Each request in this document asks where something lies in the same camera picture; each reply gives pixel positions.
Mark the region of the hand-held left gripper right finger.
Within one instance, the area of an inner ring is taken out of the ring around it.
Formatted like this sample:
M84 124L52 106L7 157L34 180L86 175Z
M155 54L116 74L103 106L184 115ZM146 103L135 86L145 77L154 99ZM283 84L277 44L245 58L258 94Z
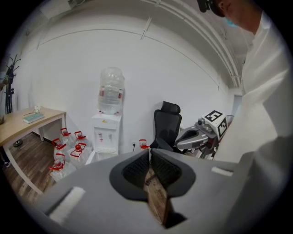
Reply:
M152 149L151 165L168 198L183 196L195 182L194 170L187 164L171 157L169 152Z

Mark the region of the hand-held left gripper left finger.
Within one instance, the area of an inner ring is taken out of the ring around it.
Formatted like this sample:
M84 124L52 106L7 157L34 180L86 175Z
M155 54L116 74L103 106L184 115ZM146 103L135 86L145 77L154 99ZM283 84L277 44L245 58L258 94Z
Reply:
M146 149L114 166L109 174L110 184L125 199L147 202L144 185L149 167L149 151Z

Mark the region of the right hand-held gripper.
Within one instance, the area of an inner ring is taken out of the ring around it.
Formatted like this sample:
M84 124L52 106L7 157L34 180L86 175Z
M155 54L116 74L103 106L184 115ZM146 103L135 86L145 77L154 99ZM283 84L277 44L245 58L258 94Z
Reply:
M181 129L175 140L175 146L179 149L216 147L227 129L226 115L213 110L200 117L193 126Z

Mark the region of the white water dispenser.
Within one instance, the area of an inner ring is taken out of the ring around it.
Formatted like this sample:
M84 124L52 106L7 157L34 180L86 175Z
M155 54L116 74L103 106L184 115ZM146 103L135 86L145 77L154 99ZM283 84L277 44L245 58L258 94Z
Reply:
M121 119L120 114L107 115L101 112L92 117L93 150L86 165L119 154Z

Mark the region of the clear bottle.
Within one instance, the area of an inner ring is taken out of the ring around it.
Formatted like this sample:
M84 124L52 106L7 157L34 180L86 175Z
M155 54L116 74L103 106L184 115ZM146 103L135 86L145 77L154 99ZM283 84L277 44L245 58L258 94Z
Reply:
M101 71L98 110L107 115L121 112L125 77L121 69L107 67Z

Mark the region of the black mesh office chair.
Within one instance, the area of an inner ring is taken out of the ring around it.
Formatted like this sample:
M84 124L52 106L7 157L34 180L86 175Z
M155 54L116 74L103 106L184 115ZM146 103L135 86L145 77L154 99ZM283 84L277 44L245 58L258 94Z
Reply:
M182 116L177 104L163 101L161 109L154 112L155 139L150 148L166 149L182 154L175 146L175 140L179 134Z

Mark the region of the frosted glass door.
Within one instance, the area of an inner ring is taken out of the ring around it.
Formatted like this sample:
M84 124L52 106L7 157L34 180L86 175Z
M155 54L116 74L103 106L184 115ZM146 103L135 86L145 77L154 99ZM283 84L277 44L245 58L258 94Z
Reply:
M241 103L242 103L242 96L235 95L234 100L233 100L233 108L232 108L232 112L231 112L231 114L233 116L235 116L235 114L236 114L238 108L240 107Z

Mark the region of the person's white shirt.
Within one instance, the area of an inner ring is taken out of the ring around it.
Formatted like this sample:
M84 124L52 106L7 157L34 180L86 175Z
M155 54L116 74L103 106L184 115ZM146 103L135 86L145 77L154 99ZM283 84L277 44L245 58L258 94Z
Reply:
M243 154L293 134L293 58L266 13L246 56L242 91L214 160L238 163Z

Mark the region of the white ceiling pipe run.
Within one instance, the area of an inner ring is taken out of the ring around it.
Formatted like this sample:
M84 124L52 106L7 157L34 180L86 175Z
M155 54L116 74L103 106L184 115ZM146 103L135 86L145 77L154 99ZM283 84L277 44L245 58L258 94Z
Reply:
M224 23L212 13L201 13L196 0L140 0L161 8L183 20L213 48L225 65L236 88L241 85L241 71Z

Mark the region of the green book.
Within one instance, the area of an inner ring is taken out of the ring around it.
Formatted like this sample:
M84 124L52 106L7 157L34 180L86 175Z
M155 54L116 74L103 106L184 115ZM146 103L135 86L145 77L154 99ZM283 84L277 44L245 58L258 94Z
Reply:
M24 117L23 121L27 124L30 124L42 118L44 118L44 115L42 113L34 113L32 115Z

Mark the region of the wooden table white legs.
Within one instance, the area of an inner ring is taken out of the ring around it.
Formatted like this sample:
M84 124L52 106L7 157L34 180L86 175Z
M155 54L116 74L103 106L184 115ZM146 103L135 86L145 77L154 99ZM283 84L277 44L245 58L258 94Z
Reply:
M0 147L3 148L12 166L19 174L19 176L25 181L25 183L30 186L37 194L42 195L43 192L32 183L32 181L25 175L25 173L21 170L13 158L10 152L10 146L13 145L13 143L17 140L36 130L39 130L40 138L43 140L42 127L59 119L62 120L62 127L65 128L66 112L42 107L41 113L44 114L43 118L32 123L25 123L23 121L24 115L28 112L31 112L32 110L33 108L30 107L5 115L5 121L0 125Z

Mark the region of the black coat rack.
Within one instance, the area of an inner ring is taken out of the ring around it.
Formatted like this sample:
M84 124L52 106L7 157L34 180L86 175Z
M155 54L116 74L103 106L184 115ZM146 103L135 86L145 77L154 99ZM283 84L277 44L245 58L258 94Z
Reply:
M7 66L8 70L5 74L5 80L6 80L6 90L5 90L5 113L10 114L13 112L12 107L12 95L14 94L14 89L11 87L13 84L14 77L16 76L14 74L15 70L19 68L19 66L15 67L16 63L20 61L21 59L17 59L17 54L14 58L10 57L12 60L12 63L10 66Z

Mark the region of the thin white wall conduit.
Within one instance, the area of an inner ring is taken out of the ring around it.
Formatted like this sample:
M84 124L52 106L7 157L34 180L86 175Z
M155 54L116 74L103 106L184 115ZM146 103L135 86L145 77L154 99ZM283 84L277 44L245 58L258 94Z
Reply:
M125 30L117 30L117 29L90 29L90 30L81 30L81 31L76 31L76 32L70 32L70 33L62 34L62 35L59 35L59 36L53 37L53 38L48 39L48 40L40 39L40 42L38 43L38 46L39 46L39 45L43 45L43 44L45 44L45 43L47 43L47 42L50 42L50 41L52 41L52 40L55 40L55 39L60 38L60 37L63 37L63 36L68 36L68 35L72 35L72 34L75 34L75 33L94 32L94 31L105 31L105 32L107 32L107 31L109 31L109 32L113 31L113 32L119 32L119 33L130 33L130 34L133 34L133 35L140 36L140 34L138 34L138 33L130 32L130 31L125 31ZM196 65L197 65L197 66L198 66L198 67L199 67L199 68L200 68L200 69L201 69L206 75L208 75L209 78L210 78L210 79L211 79L211 80L217 85L218 90L221 89L221 87L220 87L220 82L219 82L219 81L215 81L214 78L211 77L211 76L209 75L209 73L208 73L208 72L207 72L202 66L200 66L200 65L199 65L196 61L194 61L192 58L188 57L185 53L182 53L180 50L177 50L176 48L174 48L174 47L170 46L169 44L164 43L164 42L162 42L162 41L160 41L160 40L157 40L157 39L154 39L154 38L152 38L152 37L148 37L148 36L145 36L145 38L148 38L148 39L151 39L151 40L156 41L156 42L158 42L158 43L161 43L161 44L163 44L163 45L165 45L165 46L171 48L172 50L178 52L179 54L183 55L185 58L187 58L188 60L190 60L191 62L193 62L194 64L196 64Z

